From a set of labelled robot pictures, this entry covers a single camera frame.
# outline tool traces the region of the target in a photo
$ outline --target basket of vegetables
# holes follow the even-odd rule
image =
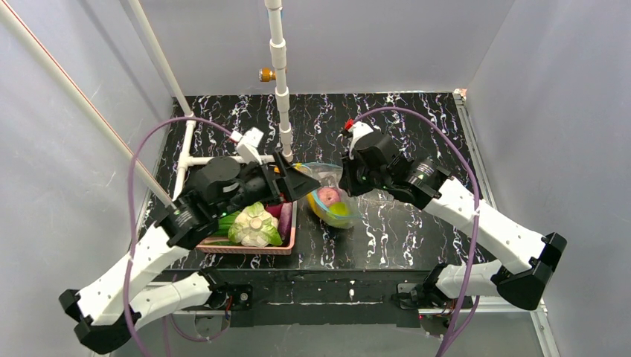
[[[205,253],[289,255],[295,244],[297,205],[255,203],[220,220],[219,230],[197,249]]]

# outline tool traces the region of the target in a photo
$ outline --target green vegetable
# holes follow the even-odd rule
[[[241,211],[234,212],[233,214],[229,214],[219,220],[219,229],[211,235],[211,237],[227,237],[228,230],[234,224],[234,220],[239,216]]]
[[[228,230],[231,242],[241,243],[246,247],[262,248],[267,245],[282,245],[278,234],[278,219],[274,218],[260,202],[246,207],[234,220]]]

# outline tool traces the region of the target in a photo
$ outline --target metal frame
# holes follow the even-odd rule
[[[464,131],[464,139],[467,142],[467,147],[469,147],[469,151],[471,153],[471,159],[473,161],[473,167],[475,168],[475,174],[478,176],[478,182],[480,184],[480,190],[482,191],[482,196],[487,200],[489,205],[493,208],[496,208],[496,202],[493,198],[493,193],[491,192],[489,185],[489,178],[487,176],[487,171],[484,168],[484,162],[482,161],[482,157],[480,154],[480,150],[478,148],[478,142],[475,139],[475,133],[473,131],[473,125],[471,124],[471,118],[469,117],[469,112],[467,111],[467,107],[465,106],[465,101],[463,97],[454,93],[454,101],[456,109],[458,110],[458,116],[460,117],[460,122]],[[527,312],[522,309],[517,309],[516,307],[510,305],[508,302],[504,301],[496,302],[496,304],[484,303],[483,301],[488,301],[487,299],[481,299],[480,305],[476,310],[478,312]],[[541,347],[541,351],[543,352],[544,357],[559,357],[559,350],[557,349],[557,343],[554,340],[554,336],[552,335],[552,329],[550,328],[550,324],[548,322],[548,309],[545,307],[545,302],[541,300],[539,304],[539,308],[535,311],[529,312],[531,314],[531,318],[533,321],[533,328],[535,329],[537,339],[539,340],[539,345]]]

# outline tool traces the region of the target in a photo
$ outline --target marble tabletop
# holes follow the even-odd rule
[[[279,145],[278,112],[273,95],[226,95],[187,97],[196,116],[216,121],[228,129],[245,132],[256,126],[265,134],[259,152],[271,153]],[[339,130],[349,118],[381,106],[399,106],[415,110],[443,130],[463,156],[470,152],[455,101],[450,93],[389,94],[296,94],[291,98],[289,117],[294,133],[295,162],[341,164],[344,146]],[[182,115],[175,105],[174,116]],[[394,140],[414,157],[430,157],[452,171],[470,187],[458,159],[433,130],[417,118],[396,112],[374,115],[371,123],[390,132]],[[175,184],[177,157],[185,124],[169,128],[156,178],[171,193]],[[236,155],[234,145],[221,132],[198,124],[190,148],[192,156]],[[146,222],[153,221],[156,205],[151,197]],[[431,270],[437,263],[460,264],[467,258],[469,239],[451,225],[420,212],[411,205],[393,202],[382,191],[359,198],[364,216],[350,230],[324,225],[298,206],[296,244],[289,256],[205,254],[192,251],[175,262],[172,269],[288,268],[288,269],[416,269]],[[491,258],[479,248],[475,259]]]

